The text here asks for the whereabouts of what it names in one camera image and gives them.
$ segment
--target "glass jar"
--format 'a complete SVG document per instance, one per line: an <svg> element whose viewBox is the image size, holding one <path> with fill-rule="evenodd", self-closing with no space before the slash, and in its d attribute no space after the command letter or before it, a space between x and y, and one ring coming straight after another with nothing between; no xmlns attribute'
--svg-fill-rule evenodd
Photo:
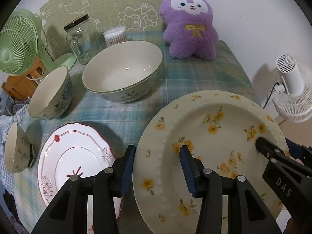
<svg viewBox="0 0 312 234"><path fill-rule="evenodd" d="M98 32L89 16L81 16L64 27L66 40L81 64L87 64L101 51Z"/></svg>

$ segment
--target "embroidered yellow bow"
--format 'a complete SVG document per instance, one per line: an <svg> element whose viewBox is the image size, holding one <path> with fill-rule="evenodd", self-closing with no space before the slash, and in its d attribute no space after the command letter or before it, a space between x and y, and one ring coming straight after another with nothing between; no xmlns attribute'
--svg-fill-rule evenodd
<svg viewBox="0 0 312 234"><path fill-rule="evenodd" d="M191 36L192 38L195 36L202 38L202 36L200 35L200 31L206 31L206 27L204 25L201 25L201 26L186 25L185 29L194 30L193 35Z"/></svg>

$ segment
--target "metal screw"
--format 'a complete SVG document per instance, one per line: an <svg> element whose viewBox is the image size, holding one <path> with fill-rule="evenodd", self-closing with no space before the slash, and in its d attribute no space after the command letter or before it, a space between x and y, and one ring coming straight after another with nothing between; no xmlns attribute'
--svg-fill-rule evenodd
<svg viewBox="0 0 312 234"><path fill-rule="evenodd" d="M71 181L76 181L79 178L77 174L71 176Z"/></svg>
<svg viewBox="0 0 312 234"><path fill-rule="evenodd" d="M239 175L239 176L237 177L237 180L240 181L240 182L245 182L245 181L246 181L246 178L245 178L244 176Z"/></svg>
<svg viewBox="0 0 312 234"><path fill-rule="evenodd" d="M204 168L204 169L202 170L202 172L205 173L205 174L210 174L210 173L212 173L212 170L209 169L209 168Z"/></svg>
<svg viewBox="0 0 312 234"><path fill-rule="evenodd" d="M114 171L114 169L112 167L107 167L104 170L105 173L112 173L113 171Z"/></svg>

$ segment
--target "large cream plate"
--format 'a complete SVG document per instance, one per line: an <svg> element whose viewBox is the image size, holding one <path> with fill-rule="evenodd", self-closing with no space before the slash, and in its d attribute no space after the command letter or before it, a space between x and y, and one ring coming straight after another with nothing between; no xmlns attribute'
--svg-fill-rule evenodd
<svg viewBox="0 0 312 234"><path fill-rule="evenodd" d="M257 104L230 92L195 92L160 110L143 132L133 168L135 199L152 232L195 233L201 199L188 192L178 156L182 145L222 176L246 176L276 216L281 204L261 177L267 159L256 151L259 136L289 154L278 124ZM222 233L227 215L224 197Z"/></svg>
<svg viewBox="0 0 312 234"><path fill-rule="evenodd" d="M47 139L38 163L38 183L42 199L49 205L69 176L94 176L113 165L115 157L108 143L92 127L69 123L55 130ZM116 217L121 198L114 198ZM88 233L93 233L93 195L88 196Z"/></svg>

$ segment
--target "black cable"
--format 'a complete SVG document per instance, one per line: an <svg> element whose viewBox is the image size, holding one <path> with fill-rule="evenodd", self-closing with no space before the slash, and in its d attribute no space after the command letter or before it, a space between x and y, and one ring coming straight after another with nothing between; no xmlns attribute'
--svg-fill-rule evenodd
<svg viewBox="0 0 312 234"><path fill-rule="evenodd" d="M264 104L263 109L266 107L266 104L269 102L270 97L271 97L271 95L272 95L272 93L273 93L274 87L275 87L276 85L280 85L280 83L279 83L279 82L276 82L276 83L273 85L273 88L272 88L272 90L271 90L271 93L270 93L268 99L266 100L266 103Z"/></svg>

